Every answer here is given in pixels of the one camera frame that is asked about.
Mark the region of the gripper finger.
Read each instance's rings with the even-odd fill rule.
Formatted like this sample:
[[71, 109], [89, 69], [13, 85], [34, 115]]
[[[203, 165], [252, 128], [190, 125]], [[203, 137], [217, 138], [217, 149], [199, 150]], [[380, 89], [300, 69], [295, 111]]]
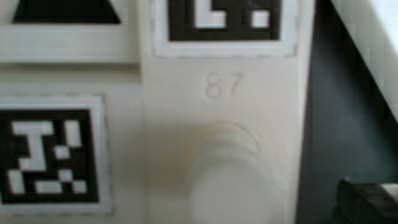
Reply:
[[339, 182], [332, 224], [398, 224], [398, 183]]

